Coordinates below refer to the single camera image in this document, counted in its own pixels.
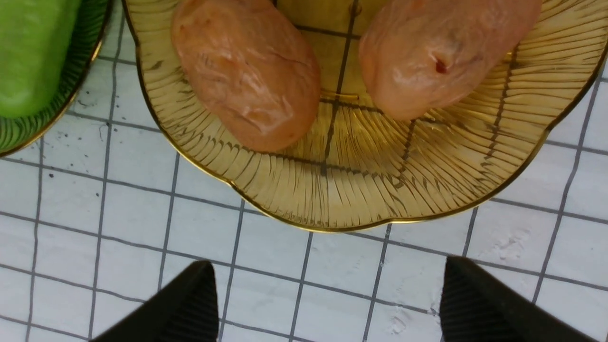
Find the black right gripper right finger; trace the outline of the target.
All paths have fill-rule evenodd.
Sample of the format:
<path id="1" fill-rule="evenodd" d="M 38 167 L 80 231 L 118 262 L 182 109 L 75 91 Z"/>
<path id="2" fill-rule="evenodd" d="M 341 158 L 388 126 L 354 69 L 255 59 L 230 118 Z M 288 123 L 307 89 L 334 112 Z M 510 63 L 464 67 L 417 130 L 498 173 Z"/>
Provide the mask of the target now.
<path id="1" fill-rule="evenodd" d="M 446 260 L 439 319 L 445 342 L 589 342 L 469 258 Z"/>

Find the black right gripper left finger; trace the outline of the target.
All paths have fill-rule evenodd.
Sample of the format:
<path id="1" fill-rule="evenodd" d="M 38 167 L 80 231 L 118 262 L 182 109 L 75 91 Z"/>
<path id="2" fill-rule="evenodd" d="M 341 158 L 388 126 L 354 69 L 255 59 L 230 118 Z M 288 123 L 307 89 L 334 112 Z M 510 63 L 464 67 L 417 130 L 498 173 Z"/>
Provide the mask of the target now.
<path id="1" fill-rule="evenodd" d="M 216 342 L 219 299 L 213 265 L 195 261 L 94 342 Z"/>

